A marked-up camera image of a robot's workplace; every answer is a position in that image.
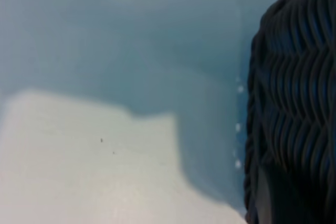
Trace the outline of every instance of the light blue wall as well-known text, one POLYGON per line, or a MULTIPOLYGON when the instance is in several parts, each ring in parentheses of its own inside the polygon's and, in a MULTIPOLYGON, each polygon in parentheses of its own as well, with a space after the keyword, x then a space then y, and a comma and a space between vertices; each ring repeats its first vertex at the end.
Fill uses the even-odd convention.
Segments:
POLYGON ((35 88, 139 116, 174 112, 186 179, 240 209, 244 127, 237 141, 235 126, 247 94, 237 86, 273 1, 0 0, 2 97, 35 88))

